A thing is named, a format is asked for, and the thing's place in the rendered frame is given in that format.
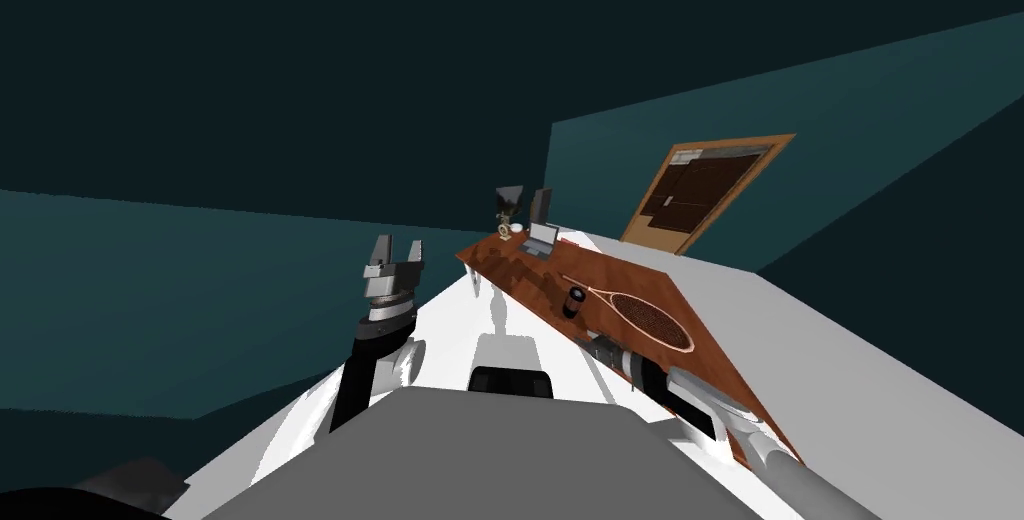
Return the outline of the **brown wooden table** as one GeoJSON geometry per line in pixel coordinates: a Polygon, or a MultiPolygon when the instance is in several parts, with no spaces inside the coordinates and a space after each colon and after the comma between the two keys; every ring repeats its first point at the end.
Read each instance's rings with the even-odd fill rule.
{"type": "Polygon", "coordinates": [[[665,371],[678,367],[696,375],[766,420],[786,447],[799,456],[710,329],[667,274],[572,242],[557,241],[550,258],[540,260],[520,250],[524,241],[523,237],[502,241],[490,235],[457,252],[456,257],[469,271],[480,274],[502,295],[572,342],[577,337],[586,338],[589,332],[603,334],[620,347],[642,355],[665,371]],[[572,284],[562,279],[560,273],[594,288],[632,293],[654,304],[686,328],[694,350],[681,353],[648,339],[588,291],[578,315],[573,319],[565,318],[562,304],[572,284]]]}

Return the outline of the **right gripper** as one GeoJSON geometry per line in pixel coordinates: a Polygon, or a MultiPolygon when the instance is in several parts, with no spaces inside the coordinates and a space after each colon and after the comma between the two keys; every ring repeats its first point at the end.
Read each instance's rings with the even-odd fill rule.
{"type": "Polygon", "coordinates": [[[597,334],[596,337],[590,339],[577,337],[574,343],[599,363],[609,369],[631,369],[631,353],[603,334],[597,334]]]}

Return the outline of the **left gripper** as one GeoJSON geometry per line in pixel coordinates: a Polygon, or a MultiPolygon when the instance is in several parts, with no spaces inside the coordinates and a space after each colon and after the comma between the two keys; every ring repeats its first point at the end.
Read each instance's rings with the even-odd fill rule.
{"type": "Polygon", "coordinates": [[[414,299],[424,269],[421,240],[411,242],[407,262],[398,263],[392,263],[392,243],[391,234],[379,235],[372,250],[371,262],[364,269],[364,296],[377,303],[414,299]]]}

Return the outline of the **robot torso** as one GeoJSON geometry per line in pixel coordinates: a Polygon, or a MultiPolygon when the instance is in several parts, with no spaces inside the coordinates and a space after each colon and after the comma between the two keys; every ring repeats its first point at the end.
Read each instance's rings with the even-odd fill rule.
{"type": "Polygon", "coordinates": [[[310,445],[204,520],[762,520],[650,402],[410,386],[337,392],[310,445]]]}

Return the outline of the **dark desk lamp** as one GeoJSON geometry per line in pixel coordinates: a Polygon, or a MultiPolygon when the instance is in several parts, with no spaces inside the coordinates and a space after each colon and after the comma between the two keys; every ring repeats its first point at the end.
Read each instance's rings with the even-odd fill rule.
{"type": "Polygon", "coordinates": [[[522,185],[504,186],[495,189],[496,218],[498,221],[497,232],[499,239],[502,241],[511,239],[511,220],[519,213],[523,189],[522,185]]]}

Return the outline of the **brown wooden door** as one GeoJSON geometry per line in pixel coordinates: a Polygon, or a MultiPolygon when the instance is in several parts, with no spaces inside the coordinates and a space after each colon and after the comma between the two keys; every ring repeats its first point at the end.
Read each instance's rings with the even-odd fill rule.
{"type": "Polygon", "coordinates": [[[683,254],[794,138],[788,133],[674,145],[620,239],[683,254]]]}

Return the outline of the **brown tennis racket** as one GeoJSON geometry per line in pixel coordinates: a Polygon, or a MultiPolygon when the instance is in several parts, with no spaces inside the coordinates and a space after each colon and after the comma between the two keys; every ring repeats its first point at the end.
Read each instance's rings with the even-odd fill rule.
{"type": "Polygon", "coordinates": [[[681,353],[690,353],[694,350],[695,345],[686,328],[654,304],[632,293],[594,288],[563,273],[559,276],[573,286],[594,293],[624,322],[645,334],[648,339],[681,353]]]}

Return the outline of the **grey laptop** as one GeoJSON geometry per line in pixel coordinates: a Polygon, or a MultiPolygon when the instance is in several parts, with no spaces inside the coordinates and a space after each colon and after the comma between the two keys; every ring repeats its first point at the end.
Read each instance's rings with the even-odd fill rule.
{"type": "Polygon", "coordinates": [[[559,232],[558,226],[532,222],[520,250],[540,260],[548,260],[558,241],[559,232]]]}

